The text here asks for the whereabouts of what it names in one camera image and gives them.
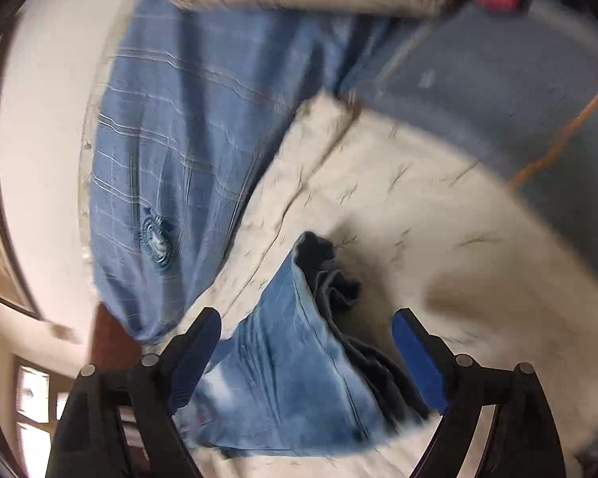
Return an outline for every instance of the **white bedsheet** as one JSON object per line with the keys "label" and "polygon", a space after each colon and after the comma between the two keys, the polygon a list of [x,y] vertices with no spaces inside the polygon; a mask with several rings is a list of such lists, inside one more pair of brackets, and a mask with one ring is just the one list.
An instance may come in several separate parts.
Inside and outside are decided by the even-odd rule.
{"label": "white bedsheet", "polygon": [[[533,363],[570,476],[572,453],[598,429],[598,281],[572,250],[476,160],[327,95],[307,103],[250,200],[233,250],[204,306],[224,335],[257,303],[298,235],[331,239],[361,279],[348,331],[395,355],[389,324],[402,307],[454,353],[481,365]],[[461,476],[473,476],[488,433],[484,408]],[[195,458],[212,477],[408,476],[438,417],[421,431],[345,458]]]}

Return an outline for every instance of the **orange cord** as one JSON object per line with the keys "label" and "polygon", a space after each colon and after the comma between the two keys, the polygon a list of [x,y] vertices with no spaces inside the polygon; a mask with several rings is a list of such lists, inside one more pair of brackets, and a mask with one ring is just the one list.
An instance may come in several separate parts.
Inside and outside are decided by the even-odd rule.
{"label": "orange cord", "polygon": [[582,125],[596,112],[598,109],[598,93],[591,99],[590,103],[580,112],[580,114],[565,127],[560,129],[556,135],[552,146],[547,150],[547,154],[535,162],[520,169],[516,175],[509,181],[511,188],[518,188],[527,183],[537,172],[546,169],[558,161],[558,158],[565,148],[568,146],[574,135],[580,130]]}

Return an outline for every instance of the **blue gripper pad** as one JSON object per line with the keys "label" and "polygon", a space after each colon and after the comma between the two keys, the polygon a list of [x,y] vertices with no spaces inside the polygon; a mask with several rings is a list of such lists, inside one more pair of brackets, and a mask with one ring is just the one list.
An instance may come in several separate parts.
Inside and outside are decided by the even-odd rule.
{"label": "blue gripper pad", "polygon": [[402,311],[405,310],[398,311],[392,319],[392,339],[425,405],[443,415],[450,407],[445,377],[417,335],[416,326],[410,323]]}

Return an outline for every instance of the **blue jeans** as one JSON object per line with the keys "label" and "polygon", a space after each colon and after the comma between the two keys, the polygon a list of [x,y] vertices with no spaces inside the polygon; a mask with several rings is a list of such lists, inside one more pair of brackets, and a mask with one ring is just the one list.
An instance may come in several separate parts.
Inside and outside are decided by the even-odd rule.
{"label": "blue jeans", "polygon": [[185,444],[228,456],[337,455],[419,425],[427,409],[407,375],[333,321],[359,290],[335,268],[329,241],[302,234],[192,396],[174,384]]}

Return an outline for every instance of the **screw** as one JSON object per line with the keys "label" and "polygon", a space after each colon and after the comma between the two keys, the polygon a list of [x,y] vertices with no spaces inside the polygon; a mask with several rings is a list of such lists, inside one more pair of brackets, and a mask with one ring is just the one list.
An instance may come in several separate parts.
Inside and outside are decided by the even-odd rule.
{"label": "screw", "polygon": [[89,375],[93,375],[94,373],[96,373],[96,367],[95,365],[90,363],[83,366],[82,370],[80,370],[80,375],[83,377],[88,377]]}
{"label": "screw", "polygon": [[147,354],[146,356],[142,357],[143,366],[155,366],[158,361],[159,356],[157,354]]}
{"label": "screw", "polygon": [[534,367],[531,365],[531,363],[521,363],[520,365],[518,365],[518,367],[520,368],[520,371],[522,373],[526,373],[526,374],[534,373]]}
{"label": "screw", "polygon": [[456,357],[456,362],[459,366],[464,366],[467,368],[468,366],[472,366],[474,360],[470,356],[467,356],[467,354],[458,354]]}

